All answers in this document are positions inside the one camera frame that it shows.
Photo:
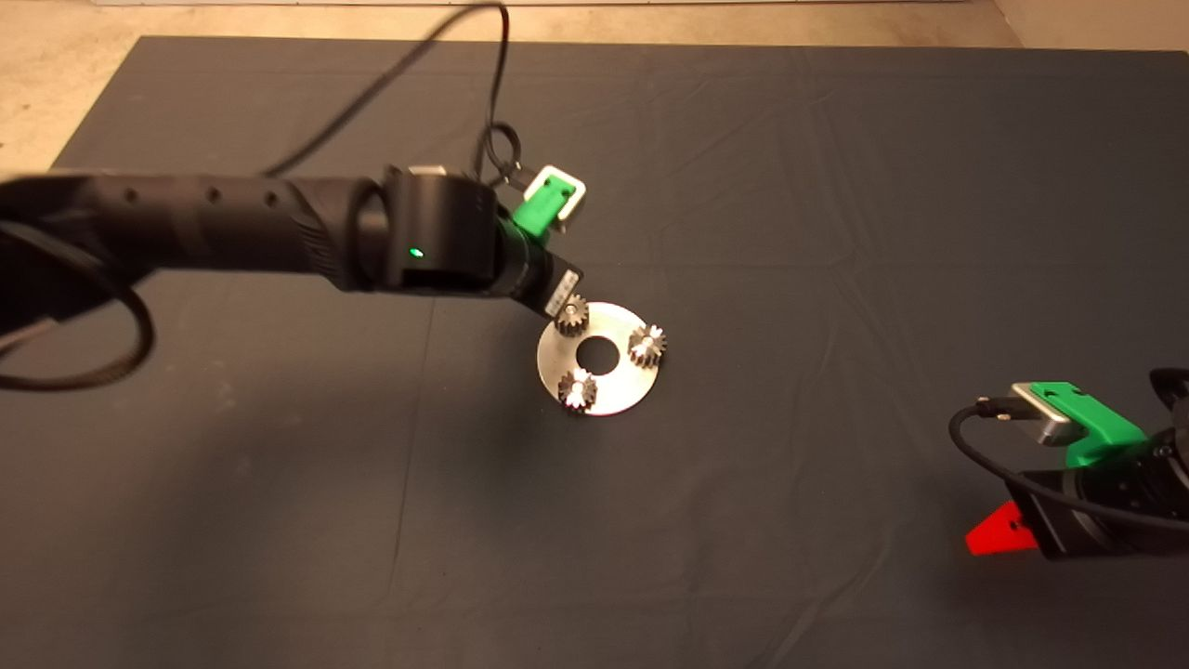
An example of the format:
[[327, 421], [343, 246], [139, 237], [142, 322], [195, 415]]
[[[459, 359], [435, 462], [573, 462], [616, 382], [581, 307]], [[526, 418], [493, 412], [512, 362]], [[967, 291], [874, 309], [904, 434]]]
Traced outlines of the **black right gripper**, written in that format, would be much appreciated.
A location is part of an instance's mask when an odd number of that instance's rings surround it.
[[[1181, 455], [1171, 444], [1134, 446], [1092, 466], [1023, 475], [1083, 503], [1172, 520], [1181, 517]], [[1013, 501], [999, 505], [965, 534], [967, 550], [977, 558], [1031, 551], [1037, 544], [1049, 560], [1181, 554], [1179, 531], [1075, 511], [1013, 482], [1007, 490]]]

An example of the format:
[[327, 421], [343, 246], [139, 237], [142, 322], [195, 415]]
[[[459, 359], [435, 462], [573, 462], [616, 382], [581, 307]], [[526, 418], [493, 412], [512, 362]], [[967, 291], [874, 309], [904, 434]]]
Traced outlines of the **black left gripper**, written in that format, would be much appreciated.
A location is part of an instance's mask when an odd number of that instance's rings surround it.
[[507, 297], [556, 318], [581, 283], [581, 269], [530, 236], [507, 236]]

